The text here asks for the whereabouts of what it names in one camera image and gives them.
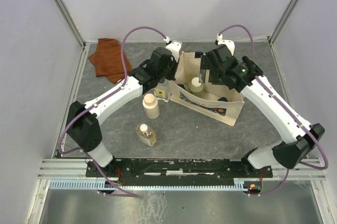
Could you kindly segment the pale green lotion bottle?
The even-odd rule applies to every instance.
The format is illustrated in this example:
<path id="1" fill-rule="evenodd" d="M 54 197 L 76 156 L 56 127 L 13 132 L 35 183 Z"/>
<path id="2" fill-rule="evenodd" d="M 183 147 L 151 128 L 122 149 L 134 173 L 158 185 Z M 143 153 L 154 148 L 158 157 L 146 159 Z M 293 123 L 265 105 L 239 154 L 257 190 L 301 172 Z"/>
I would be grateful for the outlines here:
<path id="1" fill-rule="evenodd" d="M 198 77 L 194 77 L 191 79 L 189 83 L 189 90 L 193 95 L 201 97 L 201 95 L 203 94 L 203 83 L 199 82 Z"/>

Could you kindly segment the cream canvas tote bag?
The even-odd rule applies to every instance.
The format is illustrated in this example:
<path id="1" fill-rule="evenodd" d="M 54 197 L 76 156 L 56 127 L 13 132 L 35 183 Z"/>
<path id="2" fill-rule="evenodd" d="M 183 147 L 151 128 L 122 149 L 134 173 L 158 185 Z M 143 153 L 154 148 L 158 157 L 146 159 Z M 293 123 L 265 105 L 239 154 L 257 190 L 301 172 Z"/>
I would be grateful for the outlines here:
<path id="1" fill-rule="evenodd" d="M 192 92 L 190 84 L 199 76 L 200 64 L 195 52 L 181 54 L 175 81 L 170 81 L 171 101 L 234 126 L 245 104 L 243 95 L 224 85 L 210 83 L 202 84 L 199 92 Z"/>

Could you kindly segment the amber liquid clear bottle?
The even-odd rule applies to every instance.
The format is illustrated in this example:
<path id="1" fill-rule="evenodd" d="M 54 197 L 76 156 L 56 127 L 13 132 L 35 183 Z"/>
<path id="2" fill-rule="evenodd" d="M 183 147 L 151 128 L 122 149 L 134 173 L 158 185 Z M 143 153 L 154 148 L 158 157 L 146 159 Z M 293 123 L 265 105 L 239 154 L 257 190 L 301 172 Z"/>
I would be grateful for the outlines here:
<path id="1" fill-rule="evenodd" d="M 136 127 L 136 133 L 138 135 L 139 140 L 143 142 L 145 145 L 149 147 L 155 146 L 157 142 L 156 133 L 149 125 L 145 123 L 139 124 Z"/>

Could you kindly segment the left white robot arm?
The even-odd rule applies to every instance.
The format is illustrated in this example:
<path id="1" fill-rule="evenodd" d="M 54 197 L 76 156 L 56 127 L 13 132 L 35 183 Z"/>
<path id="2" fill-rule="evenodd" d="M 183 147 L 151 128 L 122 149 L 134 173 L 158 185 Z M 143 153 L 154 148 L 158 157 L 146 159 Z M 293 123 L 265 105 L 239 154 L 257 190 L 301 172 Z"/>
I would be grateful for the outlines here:
<path id="1" fill-rule="evenodd" d="M 172 42 L 158 47 L 151 57 L 134 68 L 119 84 L 84 104 L 71 104 L 67 117 L 66 133 L 98 164 L 105 177 L 116 171 L 113 155 L 102 142 L 101 125 L 127 102 L 157 87 L 165 79 L 174 80 L 181 44 Z"/>

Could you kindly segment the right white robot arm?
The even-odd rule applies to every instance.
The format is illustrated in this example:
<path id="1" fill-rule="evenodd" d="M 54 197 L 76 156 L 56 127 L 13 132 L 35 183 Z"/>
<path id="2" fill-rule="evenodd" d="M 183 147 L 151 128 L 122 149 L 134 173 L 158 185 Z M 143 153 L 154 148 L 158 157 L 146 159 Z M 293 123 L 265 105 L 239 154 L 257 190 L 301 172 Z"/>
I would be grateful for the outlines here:
<path id="1" fill-rule="evenodd" d="M 241 163 L 247 177 L 260 169 L 280 164 L 293 169 L 314 149 L 324 127 L 312 124 L 296 113 L 272 87 L 263 71 L 248 57 L 239 61 L 225 44 L 200 55 L 200 81 L 224 85 L 249 99 L 272 123 L 281 137 L 279 143 L 250 151 Z"/>

